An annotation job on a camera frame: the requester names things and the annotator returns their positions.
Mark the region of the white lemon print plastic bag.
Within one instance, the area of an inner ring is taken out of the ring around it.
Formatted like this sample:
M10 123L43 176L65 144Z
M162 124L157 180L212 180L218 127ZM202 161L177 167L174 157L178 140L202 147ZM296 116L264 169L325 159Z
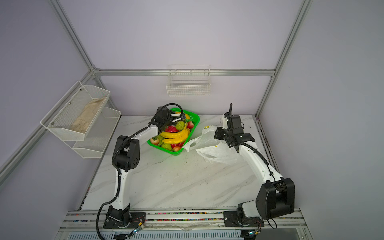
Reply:
M240 154L225 141L214 138L217 126L205 126L201 136L183 145L187 152L196 151L208 163L234 165L243 160Z

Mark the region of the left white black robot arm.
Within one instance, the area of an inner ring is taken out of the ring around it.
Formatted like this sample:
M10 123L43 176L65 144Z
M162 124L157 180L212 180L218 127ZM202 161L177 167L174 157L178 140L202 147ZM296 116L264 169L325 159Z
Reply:
M117 138L111 160L112 166L116 170L115 195L112 200L101 205L97 215L97 220L99 220L103 207L108 206L103 228L126 229L133 224L144 221L144 214L139 214L139 218L136 219L130 213L130 171L138 166L140 148L146 140L157 136L166 125L186 118L183 109L180 109L181 112L177 114L175 111L168 109L170 105L166 104L159 107L146 127L130 136L121 135Z

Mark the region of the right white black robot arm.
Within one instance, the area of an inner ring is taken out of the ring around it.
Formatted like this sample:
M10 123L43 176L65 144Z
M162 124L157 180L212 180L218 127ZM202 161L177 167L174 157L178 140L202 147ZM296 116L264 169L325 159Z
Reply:
M259 182L256 199L238 204L236 219L239 226L257 224L260 228L264 220L295 211L295 183L284 178L261 154L254 137L244 132L240 116L225 113L223 126L216 129L215 139L224 141L231 150L240 154Z

